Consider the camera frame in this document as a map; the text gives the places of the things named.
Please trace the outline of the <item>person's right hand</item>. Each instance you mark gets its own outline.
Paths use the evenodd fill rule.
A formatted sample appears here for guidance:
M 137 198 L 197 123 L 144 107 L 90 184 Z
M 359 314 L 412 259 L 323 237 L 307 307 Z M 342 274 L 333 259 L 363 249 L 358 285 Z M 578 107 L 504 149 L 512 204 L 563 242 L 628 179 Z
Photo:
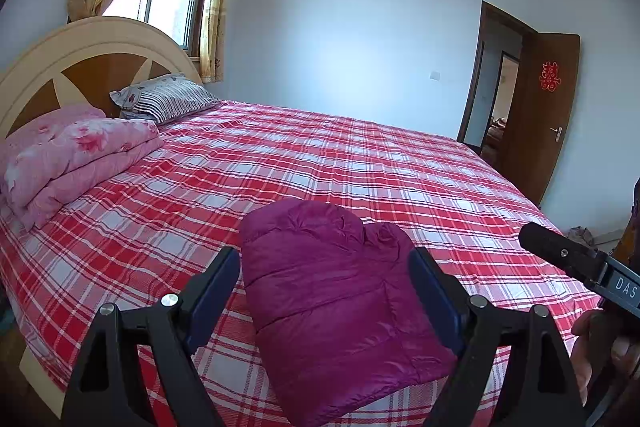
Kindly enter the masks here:
M 606 335 L 612 329 L 613 320 L 603 310 L 589 310 L 583 313 L 572 326 L 570 332 L 576 341 L 570 352 L 570 361 L 576 376 L 577 387 L 582 400 L 586 404 L 588 386 L 590 384 L 596 355 L 605 355 L 616 369 L 630 377 L 639 379 L 639 345 L 632 343 L 627 337 L 618 336 L 612 339 Z

